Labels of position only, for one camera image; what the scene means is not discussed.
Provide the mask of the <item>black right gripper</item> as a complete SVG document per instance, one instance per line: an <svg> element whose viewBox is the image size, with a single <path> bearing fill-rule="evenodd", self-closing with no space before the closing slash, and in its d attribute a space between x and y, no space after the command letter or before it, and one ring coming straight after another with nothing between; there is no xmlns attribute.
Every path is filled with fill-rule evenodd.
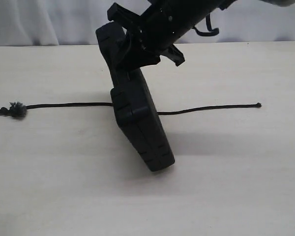
<svg viewBox="0 0 295 236"><path fill-rule="evenodd" d="M156 65L160 56L176 66L185 62L183 53L174 46L179 30L169 3L152 3L141 15L113 3L107 16L127 30L121 29L113 39L113 63L117 69Z"/></svg>

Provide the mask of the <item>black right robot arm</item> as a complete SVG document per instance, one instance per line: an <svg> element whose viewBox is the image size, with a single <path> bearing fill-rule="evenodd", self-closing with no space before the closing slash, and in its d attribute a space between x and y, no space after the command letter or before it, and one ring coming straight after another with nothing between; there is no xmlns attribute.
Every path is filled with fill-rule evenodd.
<svg viewBox="0 0 295 236"><path fill-rule="evenodd" d="M160 56L181 65L184 55L174 43L212 11L224 10L232 3L231 0L154 0L141 15L114 3L108 9L108 20L127 30L114 65L132 71L158 64Z"/></svg>

